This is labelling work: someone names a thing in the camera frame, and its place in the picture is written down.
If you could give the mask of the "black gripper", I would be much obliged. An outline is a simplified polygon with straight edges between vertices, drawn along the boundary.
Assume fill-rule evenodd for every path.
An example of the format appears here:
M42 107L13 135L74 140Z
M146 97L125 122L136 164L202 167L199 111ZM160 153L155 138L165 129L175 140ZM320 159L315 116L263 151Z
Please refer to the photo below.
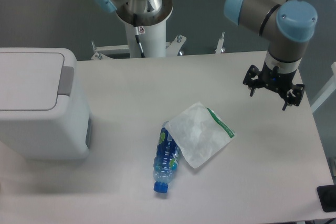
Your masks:
M251 65L243 79L243 84L250 90L252 97L256 89L266 88L284 96L285 111L288 106L299 106L304 92L304 84L293 84L293 78L298 69L298 61L281 62L274 58L266 58L262 71Z

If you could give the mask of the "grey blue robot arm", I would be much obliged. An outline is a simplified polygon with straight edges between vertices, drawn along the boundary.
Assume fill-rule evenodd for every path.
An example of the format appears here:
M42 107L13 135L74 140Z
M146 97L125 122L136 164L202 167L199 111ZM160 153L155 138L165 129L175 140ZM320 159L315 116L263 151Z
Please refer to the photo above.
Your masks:
M316 9L297 0L226 0L224 15L269 41L262 69L250 66L243 79L250 95L265 88L279 94L284 109L299 106L305 85L293 78L314 34Z

